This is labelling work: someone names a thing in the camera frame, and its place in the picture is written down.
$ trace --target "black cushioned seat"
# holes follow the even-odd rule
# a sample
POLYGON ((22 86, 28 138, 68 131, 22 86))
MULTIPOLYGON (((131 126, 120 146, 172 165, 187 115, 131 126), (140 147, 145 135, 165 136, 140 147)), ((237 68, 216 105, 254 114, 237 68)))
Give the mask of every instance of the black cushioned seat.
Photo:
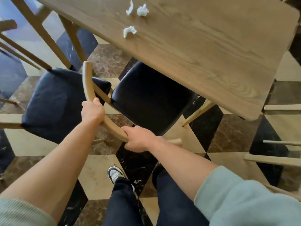
MULTIPOLYGON (((109 93, 110 82, 97 78, 93 78, 93 82, 109 93)), ((32 134, 60 143, 81 122, 83 101, 86 98, 82 75, 53 68, 40 78, 22 117, 22 126, 32 134)))
POLYGON ((163 135, 196 94, 142 62, 137 62, 112 93, 112 104, 135 125, 163 135))

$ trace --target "forearm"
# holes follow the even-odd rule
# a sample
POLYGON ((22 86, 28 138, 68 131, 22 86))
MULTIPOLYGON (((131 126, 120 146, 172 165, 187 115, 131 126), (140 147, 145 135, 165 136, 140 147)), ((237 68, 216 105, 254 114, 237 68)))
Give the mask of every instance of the forearm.
POLYGON ((202 183, 217 167, 211 161, 179 148, 162 137, 157 137, 148 150, 191 200, 194 200, 202 183))
POLYGON ((59 220, 88 157, 97 126, 80 123, 52 152, 0 197, 27 201, 59 220))

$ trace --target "tiled floor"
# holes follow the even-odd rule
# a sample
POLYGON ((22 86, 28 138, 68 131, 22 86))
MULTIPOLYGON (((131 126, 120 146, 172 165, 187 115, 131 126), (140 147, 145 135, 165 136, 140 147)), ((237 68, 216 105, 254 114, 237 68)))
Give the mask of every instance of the tiled floor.
MULTIPOLYGON (((40 5, 27 0, 33 11, 40 5)), ((0 18, 9 15, 2 11, 9 6, 12 14, 17 14, 7 2, 0 1, 0 18)), ((54 67, 65 68, 34 30, 18 16, 20 27, 7 32, 7 36, 28 49, 54 67)), ((80 71, 81 63, 73 46, 55 13, 43 24, 73 68, 80 71)), ((137 61, 127 53, 110 45, 90 32, 80 29, 77 33, 88 60, 93 63, 94 76, 112 83, 115 88, 126 72, 137 61)), ((301 38, 296 36, 291 51, 286 52, 276 74, 274 90, 269 104, 301 103, 301 38)), ((0 121, 19 122, 26 109, 36 84, 44 71, 37 71, 17 58, 0 53, 0 96, 19 102, 20 106, 0 104, 0 121)), ((259 154, 282 157, 300 157, 301 148, 282 145, 263 144, 262 140, 301 140, 301 114, 261 115, 255 121, 245 121, 220 108, 212 107, 205 114, 186 127, 182 122, 197 110, 204 98, 199 96, 187 108, 183 116, 164 135, 166 139, 181 138, 183 148, 224 165, 244 179, 255 179, 270 183, 284 190, 301 195, 301 170, 243 160, 246 154, 259 154)), ((133 123, 118 111, 105 104, 107 115, 119 126, 132 126, 133 123)), ((113 185, 107 178, 107 169, 112 165, 121 167, 135 186, 139 197, 141 216, 145 225, 155 225, 159 207, 157 193, 151 182, 151 172, 157 160, 148 152, 133 153, 124 149, 124 143, 100 128, 97 139, 106 141, 92 146, 90 155, 78 178, 70 201, 59 225, 101 225, 113 185)), ((57 144, 37 137, 20 129, 0 130, 0 173, 4 180, 0 192, 19 176, 41 160, 57 144)))

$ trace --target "sleeve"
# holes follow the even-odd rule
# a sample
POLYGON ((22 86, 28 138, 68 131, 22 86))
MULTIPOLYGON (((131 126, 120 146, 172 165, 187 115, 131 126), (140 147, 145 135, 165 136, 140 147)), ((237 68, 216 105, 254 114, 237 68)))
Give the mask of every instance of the sleeve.
POLYGON ((207 177, 194 204, 211 226, 294 226, 301 222, 301 203, 295 198, 273 194, 261 183, 243 180, 223 166, 207 177))
POLYGON ((18 199, 0 198, 1 226, 56 226, 55 220, 36 206, 18 199))

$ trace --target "left hand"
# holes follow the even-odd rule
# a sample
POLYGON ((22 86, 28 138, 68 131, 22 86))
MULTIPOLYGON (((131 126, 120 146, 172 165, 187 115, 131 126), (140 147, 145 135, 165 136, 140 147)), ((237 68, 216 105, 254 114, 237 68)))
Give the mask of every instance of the left hand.
POLYGON ((82 122, 99 125, 106 114, 104 107, 98 98, 94 98, 93 102, 82 102, 82 122))

